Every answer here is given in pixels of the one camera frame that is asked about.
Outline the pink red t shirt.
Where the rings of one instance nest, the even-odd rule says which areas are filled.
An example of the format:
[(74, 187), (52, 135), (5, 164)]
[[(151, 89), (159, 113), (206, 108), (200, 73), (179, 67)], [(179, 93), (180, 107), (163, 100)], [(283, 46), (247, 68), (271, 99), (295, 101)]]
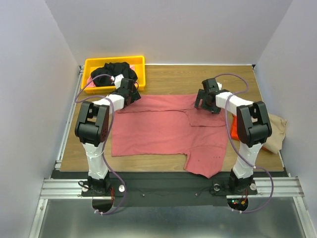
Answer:
[(145, 95), (116, 111), (112, 156), (184, 154), (186, 171), (207, 178), (220, 172), (228, 143), (224, 112), (195, 108), (195, 99)]

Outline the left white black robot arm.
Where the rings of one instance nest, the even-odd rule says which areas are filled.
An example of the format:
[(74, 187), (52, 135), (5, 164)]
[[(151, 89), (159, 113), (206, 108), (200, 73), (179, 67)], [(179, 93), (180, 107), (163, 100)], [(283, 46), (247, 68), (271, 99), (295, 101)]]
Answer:
[(114, 112), (124, 109), (141, 98), (138, 85), (133, 79), (115, 80), (116, 89), (98, 102), (76, 100), (81, 103), (75, 126), (75, 135), (82, 143), (89, 166), (88, 178), (80, 181), (83, 194), (107, 196), (111, 192), (109, 168), (105, 162), (104, 149), (114, 119)]

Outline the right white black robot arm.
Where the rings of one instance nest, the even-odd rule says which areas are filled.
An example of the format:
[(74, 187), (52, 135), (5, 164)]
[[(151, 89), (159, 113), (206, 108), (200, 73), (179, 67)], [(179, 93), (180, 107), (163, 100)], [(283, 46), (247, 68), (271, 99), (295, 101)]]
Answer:
[(264, 143), (272, 135), (265, 103), (244, 100), (235, 93), (220, 88), (215, 78), (202, 81), (202, 86), (197, 93), (195, 108), (201, 107), (214, 114), (224, 110), (225, 116), (232, 113), (237, 120), (240, 148), (234, 148), (237, 161), (230, 172), (227, 190), (232, 193), (240, 193), (248, 188), (255, 190), (253, 173), (256, 159)]

